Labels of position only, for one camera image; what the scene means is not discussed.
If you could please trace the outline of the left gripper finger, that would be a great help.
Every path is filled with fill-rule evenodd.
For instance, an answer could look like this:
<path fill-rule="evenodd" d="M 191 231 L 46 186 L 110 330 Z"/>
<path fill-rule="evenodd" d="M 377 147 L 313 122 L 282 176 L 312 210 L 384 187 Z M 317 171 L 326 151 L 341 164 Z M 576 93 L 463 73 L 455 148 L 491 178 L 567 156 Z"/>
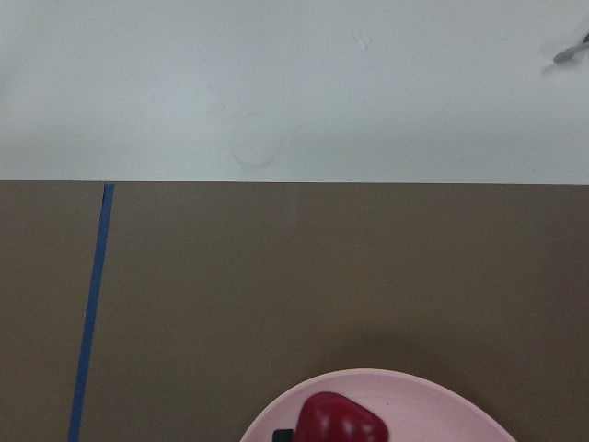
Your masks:
<path fill-rule="evenodd" d="M 275 429 L 272 432 L 272 442 L 293 442 L 295 431 L 293 428 Z"/>

